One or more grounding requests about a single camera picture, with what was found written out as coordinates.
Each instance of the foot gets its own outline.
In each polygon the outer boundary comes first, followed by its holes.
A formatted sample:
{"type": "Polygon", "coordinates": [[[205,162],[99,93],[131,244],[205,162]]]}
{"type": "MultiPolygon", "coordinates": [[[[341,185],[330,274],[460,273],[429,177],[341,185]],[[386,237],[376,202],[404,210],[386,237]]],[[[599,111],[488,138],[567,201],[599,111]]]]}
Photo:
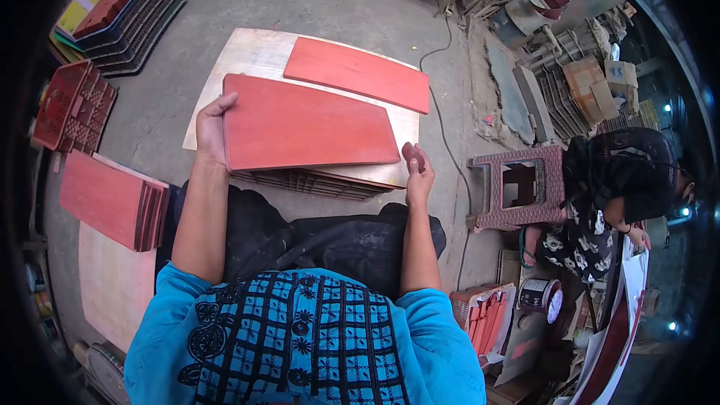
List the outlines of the foot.
{"type": "Polygon", "coordinates": [[[523,260],[525,261],[525,264],[527,266],[532,266],[535,264],[535,258],[530,256],[530,254],[535,253],[535,249],[537,248],[538,240],[540,239],[541,234],[542,229],[535,225],[530,225],[525,230],[525,250],[523,251],[523,260]]]}

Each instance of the right hand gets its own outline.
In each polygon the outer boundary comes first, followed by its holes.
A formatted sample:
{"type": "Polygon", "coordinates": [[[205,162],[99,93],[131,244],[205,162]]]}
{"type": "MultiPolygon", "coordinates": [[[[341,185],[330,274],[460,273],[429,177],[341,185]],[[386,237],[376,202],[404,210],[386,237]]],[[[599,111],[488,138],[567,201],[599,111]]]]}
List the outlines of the right hand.
{"type": "Polygon", "coordinates": [[[430,189],[433,187],[433,181],[435,180],[435,171],[433,171],[427,153],[425,153],[418,144],[415,144],[415,148],[418,149],[420,155],[425,159],[425,170],[422,174],[419,172],[417,159],[410,159],[408,161],[409,178],[405,203],[407,203],[411,209],[420,207],[427,209],[428,196],[430,195],[430,189]]]}
{"type": "Polygon", "coordinates": [[[225,166],[225,136],[222,132],[222,115],[238,101],[237,93],[221,95],[197,113],[195,159],[213,165],[225,166]]]}
{"type": "Polygon", "coordinates": [[[648,238],[645,230],[633,226],[630,231],[628,231],[627,235],[635,248],[637,248],[640,252],[645,250],[645,239],[648,238]]]}

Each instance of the sandal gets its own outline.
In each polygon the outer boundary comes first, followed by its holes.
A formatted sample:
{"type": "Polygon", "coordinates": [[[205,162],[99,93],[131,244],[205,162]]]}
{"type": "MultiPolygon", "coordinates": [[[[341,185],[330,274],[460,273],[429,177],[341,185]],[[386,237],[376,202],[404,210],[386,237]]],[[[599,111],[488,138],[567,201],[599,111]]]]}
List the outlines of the sandal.
{"type": "Polygon", "coordinates": [[[531,269],[532,266],[528,266],[525,263],[525,254],[530,255],[533,260],[535,259],[535,254],[525,248],[525,230],[527,230],[528,227],[527,225],[523,225],[522,228],[520,228],[520,264],[526,269],[531,269]]]}

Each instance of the blue kurta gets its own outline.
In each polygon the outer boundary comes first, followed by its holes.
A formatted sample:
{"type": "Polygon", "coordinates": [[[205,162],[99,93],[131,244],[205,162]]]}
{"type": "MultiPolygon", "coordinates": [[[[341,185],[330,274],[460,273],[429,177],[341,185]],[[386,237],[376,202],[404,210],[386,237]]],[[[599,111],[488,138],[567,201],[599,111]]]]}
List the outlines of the blue kurta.
{"type": "Polygon", "coordinates": [[[319,268],[211,286],[167,264],[124,381],[133,405],[485,403],[444,293],[393,304],[319,268]]]}

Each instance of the plastic stool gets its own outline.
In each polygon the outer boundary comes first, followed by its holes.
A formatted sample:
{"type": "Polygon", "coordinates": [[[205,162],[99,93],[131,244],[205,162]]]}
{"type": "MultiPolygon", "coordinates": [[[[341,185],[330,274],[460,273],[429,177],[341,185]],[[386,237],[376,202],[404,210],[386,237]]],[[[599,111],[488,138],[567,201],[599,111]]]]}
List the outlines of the plastic stool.
{"type": "Polygon", "coordinates": [[[565,222],[567,213],[560,208],[565,200],[561,146],[482,155],[468,159],[467,167],[471,176],[480,173],[484,181],[485,209],[469,215],[465,222],[475,233],[484,229],[517,230],[539,222],[565,222]],[[516,202],[523,204],[503,208],[503,187],[509,183],[517,183],[516,202]]]}

